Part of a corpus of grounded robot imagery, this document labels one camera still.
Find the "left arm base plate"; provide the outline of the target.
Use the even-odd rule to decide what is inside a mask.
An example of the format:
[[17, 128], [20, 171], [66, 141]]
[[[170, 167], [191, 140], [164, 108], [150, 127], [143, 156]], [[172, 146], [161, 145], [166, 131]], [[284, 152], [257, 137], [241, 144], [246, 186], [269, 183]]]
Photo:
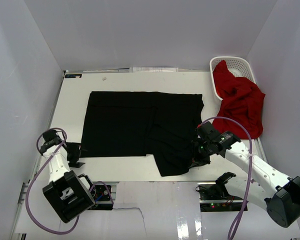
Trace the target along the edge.
[[90, 211], [111, 211], [113, 209], [112, 186], [107, 184], [106, 186], [102, 183], [96, 184], [92, 190], [93, 182], [89, 184], [89, 191], [94, 199], [94, 205], [89, 208]]

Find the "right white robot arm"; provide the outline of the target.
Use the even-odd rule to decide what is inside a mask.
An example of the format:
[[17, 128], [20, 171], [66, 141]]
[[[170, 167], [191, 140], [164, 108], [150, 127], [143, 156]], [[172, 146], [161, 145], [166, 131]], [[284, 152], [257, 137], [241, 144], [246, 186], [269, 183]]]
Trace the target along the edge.
[[300, 217], [300, 177], [290, 176], [270, 166], [257, 155], [252, 155], [239, 137], [230, 131], [220, 133], [210, 122], [200, 124], [198, 138], [193, 141], [192, 167], [204, 166], [213, 155], [219, 155], [250, 174], [240, 178], [226, 172], [215, 183], [204, 189], [204, 194], [226, 200], [230, 196], [246, 198], [265, 210], [283, 228]]

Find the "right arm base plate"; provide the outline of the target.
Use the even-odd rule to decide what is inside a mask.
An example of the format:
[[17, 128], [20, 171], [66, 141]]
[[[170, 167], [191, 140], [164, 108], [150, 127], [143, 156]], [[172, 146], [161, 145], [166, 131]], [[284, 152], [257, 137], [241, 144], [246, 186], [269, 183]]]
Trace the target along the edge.
[[195, 191], [199, 194], [202, 213], [239, 212], [241, 210], [243, 199], [217, 190], [215, 184], [199, 184]]

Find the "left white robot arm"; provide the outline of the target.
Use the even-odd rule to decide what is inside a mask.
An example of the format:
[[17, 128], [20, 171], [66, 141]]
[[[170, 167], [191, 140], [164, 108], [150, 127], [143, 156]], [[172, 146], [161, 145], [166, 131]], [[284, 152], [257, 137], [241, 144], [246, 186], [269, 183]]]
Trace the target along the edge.
[[50, 129], [43, 133], [40, 154], [48, 160], [48, 185], [43, 195], [64, 223], [68, 223], [95, 204], [96, 187], [85, 174], [76, 175], [71, 168], [80, 168], [81, 144], [63, 142], [61, 131]]

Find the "black t shirt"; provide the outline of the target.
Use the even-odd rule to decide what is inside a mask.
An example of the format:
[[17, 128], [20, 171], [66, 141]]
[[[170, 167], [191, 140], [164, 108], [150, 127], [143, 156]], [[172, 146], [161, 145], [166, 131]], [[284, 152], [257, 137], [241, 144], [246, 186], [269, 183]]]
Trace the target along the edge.
[[201, 94], [93, 91], [89, 95], [81, 156], [153, 155], [161, 176], [189, 171], [204, 108]]

